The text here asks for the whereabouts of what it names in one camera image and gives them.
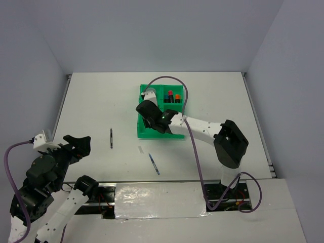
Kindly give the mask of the blue-capped black highlighter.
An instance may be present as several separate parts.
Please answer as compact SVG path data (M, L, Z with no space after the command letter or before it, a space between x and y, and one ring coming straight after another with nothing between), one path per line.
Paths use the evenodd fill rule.
M169 103L169 102L170 102L170 100L169 100L169 96L168 96L168 95L165 95L165 96L164 96L164 102L165 102L165 103Z

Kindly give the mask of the orange-capped black highlighter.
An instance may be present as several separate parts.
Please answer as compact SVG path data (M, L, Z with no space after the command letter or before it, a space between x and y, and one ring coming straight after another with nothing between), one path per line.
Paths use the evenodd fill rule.
M179 94L175 95L175 103L181 103L181 95Z

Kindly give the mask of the purple pen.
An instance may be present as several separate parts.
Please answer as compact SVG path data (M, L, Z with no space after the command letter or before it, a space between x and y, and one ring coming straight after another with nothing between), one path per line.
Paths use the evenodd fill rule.
M110 128L110 148L113 149L113 130Z

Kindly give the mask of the clear pen cap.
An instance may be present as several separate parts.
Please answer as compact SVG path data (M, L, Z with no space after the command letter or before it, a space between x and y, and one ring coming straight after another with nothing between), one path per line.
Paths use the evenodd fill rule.
M142 147L141 147L141 146L138 146L138 149L139 149L139 151L140 151L140 153L141 153L141 154L143 154L143 153L144 153L144 151L143 151L143 149L142 149Z

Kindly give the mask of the blue pen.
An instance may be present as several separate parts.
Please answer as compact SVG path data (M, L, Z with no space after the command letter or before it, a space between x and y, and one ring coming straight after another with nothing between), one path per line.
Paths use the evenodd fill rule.
M157 166L156 166L156 164L155 164L155 161L154 161L152 155L149 153L148 156L149 156L149 158L150 158L150 161L151 161L151 163L152 163L152 165L153 165L153 167L154 167L156 173L157 173L158 175L160 175L160 172L159 172L159 170L158 170L158 168L157 168Z

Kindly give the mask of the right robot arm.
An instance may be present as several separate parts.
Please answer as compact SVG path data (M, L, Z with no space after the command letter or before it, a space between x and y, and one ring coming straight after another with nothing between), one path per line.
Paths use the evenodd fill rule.
M222 164L220 192L232 198L238 191L237 175L249 142L235 122L212 123L183 115L175 110L162 112L152 101L141 102L136 111L147 128L162 134L192 135L194 139L214 146L218 161Z

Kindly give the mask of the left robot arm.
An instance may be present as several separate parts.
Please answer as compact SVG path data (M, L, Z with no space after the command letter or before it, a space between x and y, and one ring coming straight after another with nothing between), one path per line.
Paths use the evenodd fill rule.
M57 242L62 240L67 223L86 202L99 196L99 183L83 175L77 179L67 198L54 215L41 225L48 207L54 201L53 193L62 189L70 165L79 162L91 152L91 137L63 137L66 144L54 144L46 134L10 146L4 155L7 178L14 191L10 214L9 242ZM31 144L40 153L26 171L21 188L17 188L9 169L9 153L18 146Z

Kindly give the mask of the silver tape panel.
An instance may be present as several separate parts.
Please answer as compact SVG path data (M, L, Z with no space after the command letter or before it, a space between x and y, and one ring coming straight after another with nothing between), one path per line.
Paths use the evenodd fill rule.
M117 219L198 218L207 215L198 182L120 183L114 197Z

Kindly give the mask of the table left edge rail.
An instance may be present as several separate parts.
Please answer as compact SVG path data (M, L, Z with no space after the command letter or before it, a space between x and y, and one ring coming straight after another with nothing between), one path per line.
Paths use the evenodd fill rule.
M63 93L63 97L62 97L60 107L59 107L59 111L58 111L57 120L59 120L59 117L61 115L62 108L63 108L63 105L64 105L64 101L65 101L65 98L66 98L66 95L67 95L67 91L68 91L68 88L69 88L71 78L72 78L72 74L68 74L67 75L67 82L66 82L66 85L65 85L64 93Z

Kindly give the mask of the table edge rail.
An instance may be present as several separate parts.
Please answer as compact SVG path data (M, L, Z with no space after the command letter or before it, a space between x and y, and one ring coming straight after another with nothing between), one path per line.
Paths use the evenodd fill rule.
M247 74L246 72L241 72L241 75L242 75L242 78L243 78L243 81L244 81L244 85L245 85L245 88L246 88L246 92L247 92L247 95L248 95L248 98L249 98L249 101L250 101L250 105L251 105L251 108L252 108L252 111L253 111L253 115L254 115L256 126L257 126L257 129L258 129L258 133L259 133L261 143L262 143L262 146L263 146L263 150L264 150L264 153L265 153L265 156L266 156L266 159L267 159L267 163L268 163L268 167L269 167L271 176L272 176L272 178L277 179L275 168L273 166L273 162L271 160L269 150L268 150L268 147L266 145L266 141L265 141L265 138L264 138L264 135L263 135L263 132L262 132L260 121L258 119L256 109L255 109L255 106L254 106L254 103L253 103L252 95L251 95L251 92L250 92L248 84L247 84L246 74Z
M63 93L63 97L62 97L60 107L59 107L59 111L58 111L57 120L59 120L59 117L61 115L62 108L63 108L63 105L64 105L64 101L65 101L65 98L66 98L66 95L67 95L67 91L68 91L68 88L69 88L71 78L72 78L72 74L68 74L67 75L67 82L66 82L66 85L65 85L64 93Z

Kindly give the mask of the table right edge rail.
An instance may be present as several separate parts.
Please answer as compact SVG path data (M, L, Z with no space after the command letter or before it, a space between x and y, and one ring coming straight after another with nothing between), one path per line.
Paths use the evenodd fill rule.
M269 167L271 176L272 176L272 178L277 179L275 168L273 166L273 162L271 160L269 150L268 150L268 147L266 145L266 141L265 141L265 138L264 138L264 135L263 135L263 132L262 132L260 121L258 119L256 109L255 109L255 106L254 106L254 103L253 103L252 95L251 95L251 92L250 92L248 84L247 84L246 74L247 74L246 72L241 72L241 75L242 75L242 78L243 78L243 81L244 81L244 85L245 85L245 88L246 88L246 92L247 92L247 95L248 95L248 98L249 98L249 101L250 101L250 105L251 105L251 108L252 108L252 111L253 111L253 115L254 115L256 126L257 126L257 129L258 129L258 133L259 133L261 143L262 143L262 146L263 146L263 150L264 150L264 153L265 153L265 156L266 156L266 159L267 159L267 163L268 163L268 167Z

